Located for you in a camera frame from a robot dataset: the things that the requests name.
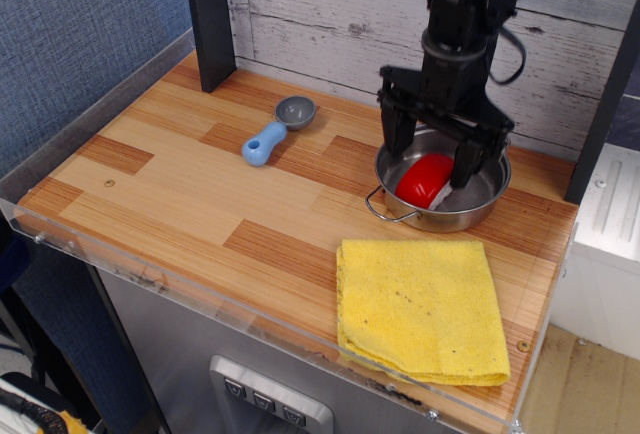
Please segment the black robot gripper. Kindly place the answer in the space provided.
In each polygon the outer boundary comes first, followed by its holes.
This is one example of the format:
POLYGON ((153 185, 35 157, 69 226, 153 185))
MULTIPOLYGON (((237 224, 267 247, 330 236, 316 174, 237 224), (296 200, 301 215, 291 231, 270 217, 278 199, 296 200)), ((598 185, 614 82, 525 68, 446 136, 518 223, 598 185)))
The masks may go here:
POLYGON ((502 153, 514 128, 487 96, 491 63, 491 53, 451 58, 427 53, 419 71, 383 66, 378 101, 390 155, 397 157, 412 144, 422 122, 460 143, 450 184, 464 188, 493 154, 502 153))

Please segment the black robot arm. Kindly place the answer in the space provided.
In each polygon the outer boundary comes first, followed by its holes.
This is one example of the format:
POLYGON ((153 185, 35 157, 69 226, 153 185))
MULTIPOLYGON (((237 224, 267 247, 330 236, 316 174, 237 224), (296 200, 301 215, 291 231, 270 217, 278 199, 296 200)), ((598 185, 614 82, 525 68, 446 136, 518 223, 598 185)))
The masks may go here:
POLYGON ((384 145, 392 157, 404 154, 418 124, 456 143, 451 185, 465 187, 489 160, 504 153, 514 122, 488 97, 497 40, 523 46, 504 24, 518 0, 427 0, 420 70, 384 66, 378 93, 384 145))

